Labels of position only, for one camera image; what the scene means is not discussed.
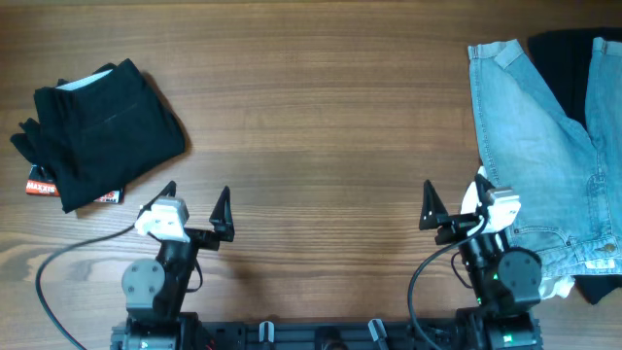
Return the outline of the light blue denim shorts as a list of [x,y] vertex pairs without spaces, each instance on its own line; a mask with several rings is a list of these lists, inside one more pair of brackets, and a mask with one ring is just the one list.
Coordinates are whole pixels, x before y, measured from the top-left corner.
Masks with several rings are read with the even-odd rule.
[[516,40],[471,46],[474,125],[489,181],[521,209],[509,243],[546,277],[621,271],[621,45],[589,49],[586,123],[570,119]]

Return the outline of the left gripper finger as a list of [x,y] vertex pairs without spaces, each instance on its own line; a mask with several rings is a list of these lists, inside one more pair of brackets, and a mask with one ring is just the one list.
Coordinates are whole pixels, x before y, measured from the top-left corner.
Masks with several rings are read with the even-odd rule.
[[170,181],[155,197],[153,197],[148,203],[140,207],[139,213],[143,214],[145,211],[150,210],[153,204],[163,196],[174,197],[176,195],[177,184],[175,181]]
[[230,209],[230,189],[225,186],[209,218],[214,227],[232,227],[233,219]]

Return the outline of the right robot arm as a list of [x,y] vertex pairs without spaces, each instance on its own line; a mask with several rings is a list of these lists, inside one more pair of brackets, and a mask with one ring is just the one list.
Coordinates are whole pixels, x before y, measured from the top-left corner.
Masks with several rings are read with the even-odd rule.
[[[419,229],[435,229],[440,249],[419,265],[409,282],[412,326],[432,349],[541,349],[541,329],[532,313],[541,301],[541,259],[529,249],[510,247],[501,236],[521,209],[520,197],[510,187],[494,187],[481,174],[474,177],[474,185],[475,208],[451,215],[432,182],[424,183]],[[477,305],[456,311],[449,343],[444,345],[420,325],[413,292],[423,269],[453,249],[462,258]]]

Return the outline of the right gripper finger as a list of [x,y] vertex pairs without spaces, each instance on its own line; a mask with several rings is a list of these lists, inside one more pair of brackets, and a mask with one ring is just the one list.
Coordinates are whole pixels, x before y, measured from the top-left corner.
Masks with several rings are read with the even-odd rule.
[[495,187],[488,181],[484,175],[477,173],[474,177],[478,201],[483,207],[488,207],[492,203],[492,199],[488,195],[488,191],[494,190]]
[[424,183],[423,196],[419,228],[439,228],[445,225],[448,212],[430,180]]

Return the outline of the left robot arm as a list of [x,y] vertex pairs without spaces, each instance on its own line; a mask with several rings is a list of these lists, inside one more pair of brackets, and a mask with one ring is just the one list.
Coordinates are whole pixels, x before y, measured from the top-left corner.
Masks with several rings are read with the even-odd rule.
[[195,312],[184,312],[185,296],[198,287],[189,286],[191,275],[199,273],[201,250],[217,251],[223,242],[234,240],[230,189],[225,187],[209,218],[211,229],[189,228],[185,201],[176,196],[170,182],[144,205],[134,227],[160,243],[153,259],[133,262],[123,273],[127,318],[112,329],[112,350],[214,349],[215,339],[202,326]]

